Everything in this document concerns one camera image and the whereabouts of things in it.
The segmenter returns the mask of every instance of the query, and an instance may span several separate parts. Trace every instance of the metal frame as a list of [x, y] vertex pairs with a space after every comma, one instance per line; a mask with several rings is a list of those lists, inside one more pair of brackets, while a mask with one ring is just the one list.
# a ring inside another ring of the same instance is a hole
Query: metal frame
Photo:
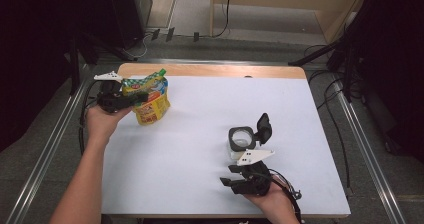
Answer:
[[69, 120], [71, 119], [75, 108], [78, 105], [78, 102], [83, 94], [83, 90], [87, 85], [87, 75], [90, 73], [90, 71], [91, 70], [88, 65], [83, 66], [83, 76], [85, 78], [83, 78], [83, 81], [80, 87], [76, 90], [75, 94], [70, 96], [67, 103], [65, 104], [65, 107], [63, 108], [63, 111], [60, 114], [59, 119], [57, 120], [56, 125], [31, 172], [31, 175], [26, 180], [24, 187], [19, 194], [18, 200], [16, 201], [16, 204], [6, 221], [7, 224], [18, 224], [23, 222], [25, 215], [28, 212], [28, 209], [38, 191], [38, 188], [43, 181], [50, 162], [54, 157], [57, 147], [59, 146], [63, 133], [68, 126]]
[[[341, 82], [336, 82], [334, 84], [335, 91], [341, 90], [341, 86]], [[358, 143], [365, 164], [367, 165], [371, 178], [374, 181], [374, 185], [377, 188], [377, 192], [384, 208], [386, 209], [390, 222], [396, 224], [406, 223], [396, 197], [380, 167], [380, 164], [377, 161], [376, 156], [374, 155], [374, 151], [368, 142], [368, 138], [362, 129], [361, 123], [359, 122], [352, 104], [347, 102], [343, 94], [338, 94], [338, 98], [346, 114], [347, 120], [349, 121], [350, 127], [352, 128], [353, 134], [355, 135], [355, 139]]]

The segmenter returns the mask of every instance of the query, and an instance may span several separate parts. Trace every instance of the wooden table edge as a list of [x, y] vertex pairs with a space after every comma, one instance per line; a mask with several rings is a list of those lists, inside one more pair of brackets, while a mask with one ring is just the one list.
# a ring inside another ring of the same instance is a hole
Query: wooden table edge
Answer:
[[291, 66], [250, 66], [216, 64], [162, 64], [124, 63], [118, 74], [124, 78], [132, 75], [149, 75], [164, 68], [167, 76], [208, 76], [208, 77], [259, 77], [306, 79], [305, 71]]

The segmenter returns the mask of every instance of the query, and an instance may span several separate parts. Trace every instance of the snack package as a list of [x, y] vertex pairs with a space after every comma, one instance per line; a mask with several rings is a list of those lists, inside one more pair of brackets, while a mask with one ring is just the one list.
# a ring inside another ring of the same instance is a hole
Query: snack package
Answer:
[[123, 79], [122, 94], [124, 96], [134, 95], [139, 92], [149, 93], [147, 102], [134, 106], [140, 125], [152, 124], [161, 119], [170, 103], [168, 101], [168, 80], [164, 77], [165, 69], [155, 72], [144, 79]]

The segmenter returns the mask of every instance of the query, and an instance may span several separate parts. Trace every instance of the human hand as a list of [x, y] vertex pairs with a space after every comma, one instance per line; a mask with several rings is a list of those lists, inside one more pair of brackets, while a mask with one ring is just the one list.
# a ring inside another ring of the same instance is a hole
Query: human hand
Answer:
[[[273, 176], [274, 180], [288, 187], [277, 176]], [[291, 224], [299, 223], [296, 219], [294, 209], [290, 199], [284, 194], [277, 184], [271, 182], [268, 193], [265, 196], [243, 195], [265, 214], [266, 218], [274, 224]]]
[[96, 105], [87, 111], [89, 140], [106, 145], [118, 122], [131, 111], [132, 107], [108, 113]]

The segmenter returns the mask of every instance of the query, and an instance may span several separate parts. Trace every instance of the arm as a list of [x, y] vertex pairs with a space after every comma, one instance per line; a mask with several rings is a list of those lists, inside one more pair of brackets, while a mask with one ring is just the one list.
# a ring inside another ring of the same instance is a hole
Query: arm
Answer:
[[100, 223], [104, 152], [118, 122], [130, 111], [109, 114], [99, 106], [88, 110], [87, 147], [50, 223]]
[[289, 198], [275, 183], [271, 183], [271, 187], [265, 196], [244, 195], [244, 197], [259, 207], [265, 217], [273, 224], [299, 223]]

